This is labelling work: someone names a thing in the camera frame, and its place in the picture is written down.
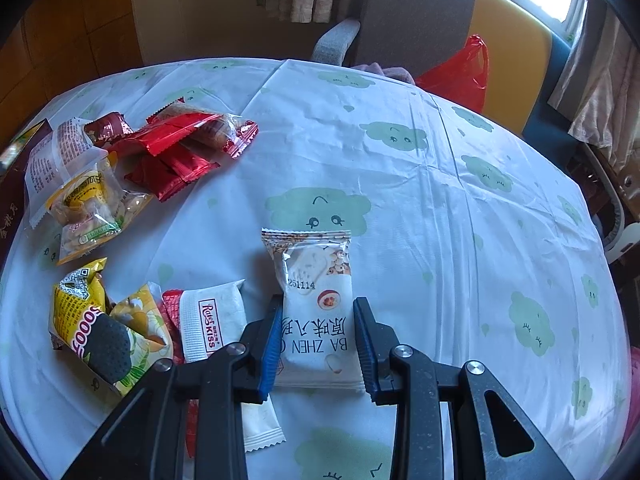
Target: white snack packet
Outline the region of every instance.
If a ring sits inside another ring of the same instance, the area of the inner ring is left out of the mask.
[[[89,121],[73,118],[36,144],[29,154],[24,183],[29,195],[32,228],[47,212],[49,197],[109,153],[96,148],[84,132]]]
[[[348,231],[262,230],[284,291],[278,386],[364,388],[353,335]]]
[[[216,350],[240,341],[246,314],[240,295],[244,280],[185,290],[180,297],[180,333],[188,363],[206,359]],[[242,404],[244,451],[285,441],[271,397],[262,404]]]

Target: chair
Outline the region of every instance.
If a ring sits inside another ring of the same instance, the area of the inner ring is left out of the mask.
[[[417,76],[449,59],[471,34],[479,34],[489,51],[482,114],[564,168],[578,142],[567,134],[570,122],[547,101],[569,46],[509,0],[364,0],[360,20],[335,25],[311,60],[378,62]]]

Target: tablecloth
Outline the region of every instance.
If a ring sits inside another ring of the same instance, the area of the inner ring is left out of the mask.
[[[446,364],[481,360],[577,480],[604,471],[628,412],[628,339],[568,177],[497,124],[416,87],[292,60],[132,70],[58,96],[32,124],[117,110],[136,128],[180,96],[255,120],[260,133],[237,162],[154,202],[81,260],[55,266],[55,222],[23,222],[2,274],[0,406],[48,477],[62,476],[118,400],[71,352],[51,349],[54,282],[105,255],[115,300],[147,280],[166,289],[245,278],[257,319],[278,290],[260,228],[308,230],[310,218],[352,231],[354,294],[402,343]],[[395,409],[338,390],[276,388],[272,398],[287,441],[247,455],[251,479],[387,478]],[[444,438],[452,478],[446,424]]]

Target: metal screw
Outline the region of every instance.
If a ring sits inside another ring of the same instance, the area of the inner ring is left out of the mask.
[[[470,374],[482,375],[484,374],[484,365],[480,361],[469,361],[466,364],[466,369]]]
[[[414,354],[414,349],[409,345],[398,345],[394,348],[394,354],[398,357],[411,357]]]
[[[226,346],[226,351],[231,355],[242,355],[246,351],[246,346],[242,343],[231,343]]]
[[[174,362],[171,361],[168,357],[163,357],[162,359],[158,359],[155,363],[153,363],[153,368],[156,372],[168,372],[174,366]]]

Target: gray chair armrest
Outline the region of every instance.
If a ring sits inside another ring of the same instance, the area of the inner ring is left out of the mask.
[[[327,65],[342,66],[344,56],[360,30],[360,22],[347,18],[329,29],[318,40],[311,61]]]

